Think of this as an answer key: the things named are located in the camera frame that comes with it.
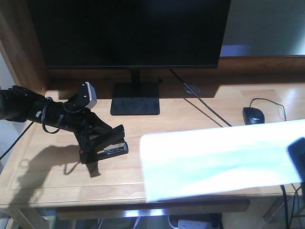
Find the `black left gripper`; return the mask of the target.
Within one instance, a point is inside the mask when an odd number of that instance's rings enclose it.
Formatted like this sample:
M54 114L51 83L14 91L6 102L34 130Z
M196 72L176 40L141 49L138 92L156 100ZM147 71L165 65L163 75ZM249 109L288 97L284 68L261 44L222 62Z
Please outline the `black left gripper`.
M77 141L83 133L89 133L96 137L98 134L103 134L106 130L112 129L88 108L70 111L64 104L63 110L64 115L59 128L73 132Z

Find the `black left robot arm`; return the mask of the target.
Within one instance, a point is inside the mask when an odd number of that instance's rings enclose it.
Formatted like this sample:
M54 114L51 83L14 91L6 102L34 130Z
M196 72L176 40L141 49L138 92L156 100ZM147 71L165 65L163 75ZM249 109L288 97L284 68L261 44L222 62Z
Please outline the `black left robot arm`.
M30 120L43 127L66 130L74 133L80 146L84 146L92 135L102 135L112 129L91 112L96 102L95 89L88 82L81 84L66 102L55 102L14 85L0 92L0 118L20 123Z

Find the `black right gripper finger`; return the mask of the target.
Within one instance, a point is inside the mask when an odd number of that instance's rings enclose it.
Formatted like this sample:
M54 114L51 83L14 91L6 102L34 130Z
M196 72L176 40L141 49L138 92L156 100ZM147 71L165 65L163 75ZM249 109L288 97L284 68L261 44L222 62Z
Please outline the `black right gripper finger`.
M288 146L289 156L302 181L305 180L305 138L301 137Z

